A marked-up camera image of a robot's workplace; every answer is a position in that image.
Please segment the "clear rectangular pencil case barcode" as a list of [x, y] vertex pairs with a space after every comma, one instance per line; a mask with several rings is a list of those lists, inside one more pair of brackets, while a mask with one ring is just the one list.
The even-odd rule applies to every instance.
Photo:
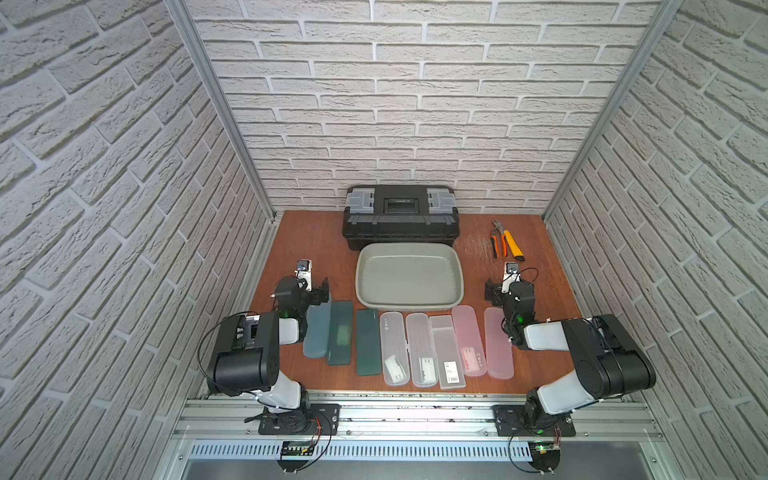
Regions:
[[450, 315], [429, 317], [432, 343], [437, 361], [439, 385], [442, 390], [466, 387], [463, 360]]

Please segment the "pink pencil case with label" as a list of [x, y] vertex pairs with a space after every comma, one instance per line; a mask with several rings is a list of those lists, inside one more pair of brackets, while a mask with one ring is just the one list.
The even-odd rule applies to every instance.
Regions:
[[469, 305], [458, 305], [451, 310], [464, 374], [480, 377], [487, 373], [486, 357], [475, 310]]

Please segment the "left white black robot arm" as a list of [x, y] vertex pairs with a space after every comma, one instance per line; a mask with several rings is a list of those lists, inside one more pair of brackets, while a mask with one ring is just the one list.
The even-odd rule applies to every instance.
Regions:
[[217, 334], [211, 356], [199, 365], [210, 391], [254, 397], [264, 411], [247, 422], [263, 420], [283, 432], [319, 426], [306, 388], [280, 370], [280, 347], [305, 340], [309, 309], [329, 295], [327, 279], [315, 288], [305, 278], [287, 276], [276, 285], [271, 310], [238, 312], [211, 327], [206, 334]]

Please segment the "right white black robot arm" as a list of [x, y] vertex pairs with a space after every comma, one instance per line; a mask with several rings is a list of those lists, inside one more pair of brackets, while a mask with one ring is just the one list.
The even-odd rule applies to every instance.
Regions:
[[485, 299], [502, 310], [500, 327], [511, 345], [567, 352], [573, 364], [571, 372], [530, 390], [521, 407], [503, 414], [501, 420], [513, 429], [570, 435], [566, 423], [573, 411], [655, 386], [652, 362], [614, 315], [539, 322], [534, 284], [518, 275], [502, 283], [487, 281]]

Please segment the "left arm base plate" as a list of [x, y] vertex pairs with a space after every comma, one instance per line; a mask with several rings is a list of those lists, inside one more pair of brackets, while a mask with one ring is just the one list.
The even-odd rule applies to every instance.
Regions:
[[312, 404], [308, 408], [284, 413], [270, 413], [267, 408], [255, 417], [259, 421], [260, 435], [317, 435], [335, 436], [341, 406], [339, 404]]

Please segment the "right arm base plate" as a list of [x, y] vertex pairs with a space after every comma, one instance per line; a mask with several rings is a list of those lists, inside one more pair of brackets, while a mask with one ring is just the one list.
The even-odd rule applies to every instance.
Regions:
[[575, 437], [576, 430], [569, 415], [549, 415], [524, 405], [494, 405], [491, 408], [497, 435], [500, 437]]

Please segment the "plain pink pencil case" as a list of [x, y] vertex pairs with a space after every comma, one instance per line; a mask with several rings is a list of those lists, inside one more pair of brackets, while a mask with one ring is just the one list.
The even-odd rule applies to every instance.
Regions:
[[484, 311], [487, 373], [499, 380], [514, 377], [514, 355], [508, 335], [502, 328], [504, 313], [501, 308], [488, 307]]

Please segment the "clear pencil case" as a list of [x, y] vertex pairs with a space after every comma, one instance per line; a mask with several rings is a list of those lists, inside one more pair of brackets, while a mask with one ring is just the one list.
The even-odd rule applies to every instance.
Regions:
[[410, 381], [404, 317], [385, 312], [379, 318], [383, 376], [387, 385], [397, 387]]
[[433, 387], [438, 376], [429, 318], [425, 313], [411, 313], [405, 324], [412, 383], [418, 388]]

